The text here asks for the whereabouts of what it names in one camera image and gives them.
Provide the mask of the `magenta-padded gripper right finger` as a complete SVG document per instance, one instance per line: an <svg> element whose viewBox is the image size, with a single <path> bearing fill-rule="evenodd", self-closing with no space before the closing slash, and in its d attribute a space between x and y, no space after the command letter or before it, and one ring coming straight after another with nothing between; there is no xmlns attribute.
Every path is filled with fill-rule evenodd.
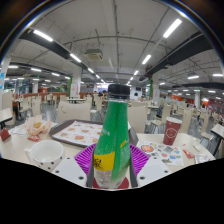
<svg viewBox="0 0 224 224"><path fill-rule="evenodd" d="M131 145L130 182L132 187L143 187L171 173L170 169L156 156L150 156Z"/></svg>

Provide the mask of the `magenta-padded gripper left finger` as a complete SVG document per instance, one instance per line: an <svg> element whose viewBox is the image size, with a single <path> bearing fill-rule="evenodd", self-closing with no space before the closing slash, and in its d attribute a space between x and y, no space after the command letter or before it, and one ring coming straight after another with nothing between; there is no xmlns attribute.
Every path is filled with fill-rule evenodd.
<svg viewBox="0 0 224 224"><path fill-rule="evenodd" d="M92 187L94 182L93 152L95 144L81 150L74 157L65 157L53 174L81 187Z"/></svg>

